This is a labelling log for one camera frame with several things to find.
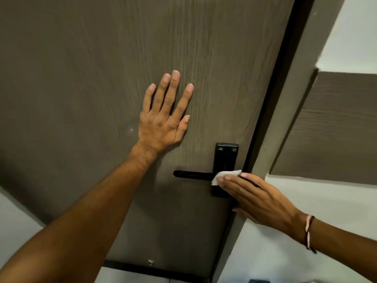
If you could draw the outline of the pink thread wristband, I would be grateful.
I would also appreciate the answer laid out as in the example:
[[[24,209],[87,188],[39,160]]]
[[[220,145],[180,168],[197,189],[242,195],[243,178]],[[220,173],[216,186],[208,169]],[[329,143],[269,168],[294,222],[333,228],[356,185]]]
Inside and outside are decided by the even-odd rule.
[[[313,254],[317,254],[317,251],[313,247],[311,247],[311,245],[310,245],[310,231],[309,230],[311,228],[311,225],[313,223],[314,218],[315,217],[313,215],[310,215],[310,214],[308,214],[307,217],[306,217],[304,245],[305,245],[307,250],[313,252]]]

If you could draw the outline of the brown wooden wall panel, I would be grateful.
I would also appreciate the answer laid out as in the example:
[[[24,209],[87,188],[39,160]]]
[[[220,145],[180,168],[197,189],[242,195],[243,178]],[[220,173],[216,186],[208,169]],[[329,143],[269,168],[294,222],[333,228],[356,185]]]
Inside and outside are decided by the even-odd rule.
[[[319,71],[270,174],[377,185],[377,74]]]

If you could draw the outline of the grey door frame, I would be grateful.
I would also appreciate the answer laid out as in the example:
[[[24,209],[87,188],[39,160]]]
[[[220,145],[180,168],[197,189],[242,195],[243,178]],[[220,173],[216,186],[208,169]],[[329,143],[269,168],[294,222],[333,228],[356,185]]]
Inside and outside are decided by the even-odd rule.
[[[295,0],[243,171],[265,179],[345,0]]]

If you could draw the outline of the person's right hand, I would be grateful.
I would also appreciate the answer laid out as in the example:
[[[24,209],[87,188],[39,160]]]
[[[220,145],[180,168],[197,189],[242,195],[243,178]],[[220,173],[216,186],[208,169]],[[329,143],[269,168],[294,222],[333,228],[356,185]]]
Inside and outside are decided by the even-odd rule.
[[[241,173],[218,178],[219,186],[252,214],[258,224],[276,229],[299,243],[305,239],[305,213],[260,177]]]

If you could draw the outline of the person's left forearm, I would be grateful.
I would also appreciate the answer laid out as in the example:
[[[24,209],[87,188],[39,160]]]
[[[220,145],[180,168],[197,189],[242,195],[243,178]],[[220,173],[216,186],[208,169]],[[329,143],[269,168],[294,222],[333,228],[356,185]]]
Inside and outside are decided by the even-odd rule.
[[[135,191],[167,146],[138,141],[127,158],[0,270],[0,283],[94,283]]]

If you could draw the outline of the person's right forearm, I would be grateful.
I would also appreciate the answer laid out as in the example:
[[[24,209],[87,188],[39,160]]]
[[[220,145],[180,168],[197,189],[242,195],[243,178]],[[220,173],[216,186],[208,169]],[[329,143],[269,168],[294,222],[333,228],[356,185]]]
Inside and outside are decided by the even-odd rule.
[[[373,283],[377,283],[377,241],[314,218],[310,245],[317,252],[344,264]]]

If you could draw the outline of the white tissue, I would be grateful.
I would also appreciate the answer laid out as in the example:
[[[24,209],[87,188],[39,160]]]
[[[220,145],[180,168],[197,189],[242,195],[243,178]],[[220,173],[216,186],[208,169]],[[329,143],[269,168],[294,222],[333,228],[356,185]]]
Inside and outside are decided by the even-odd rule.
[[[237,171],[221,171],[218,172],[213,179],[211,180],[211,185],[212,186],[218,186],[218,178],[219,177],[225,177],[227,175],[234,175],[234,176],[239,176],[242,173],[242,170],[237,170]]]

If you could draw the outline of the brown wooden door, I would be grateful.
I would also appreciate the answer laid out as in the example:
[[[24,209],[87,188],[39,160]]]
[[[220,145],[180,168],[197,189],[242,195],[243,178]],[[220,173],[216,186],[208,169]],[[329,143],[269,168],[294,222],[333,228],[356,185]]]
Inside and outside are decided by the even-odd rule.
[[[209,279],[230,215],[218,142],[242,169],[295,0],[0,0],[0,185],[49,224],[138,139],[145,90],[194,85],[188,131],[146,174],[107,260]]]

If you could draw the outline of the person's left hand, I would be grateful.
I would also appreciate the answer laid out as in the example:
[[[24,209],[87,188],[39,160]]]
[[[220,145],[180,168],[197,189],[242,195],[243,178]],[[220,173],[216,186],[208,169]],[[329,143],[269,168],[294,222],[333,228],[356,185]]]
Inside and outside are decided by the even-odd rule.
[[[171,74],[164,74],[159,85],[156,86],[149,113],[143,114],[142,111],[140,113],[138,142],[135,147],[152,151],[155,154],[160,154],[165,149],[177,144],[174,142],[176,129],[185,116],[194,91],[193,84],[189,83],[177,102],[176,108],[174,110],[172,108],[170,115],[162,115],[161,108]]]

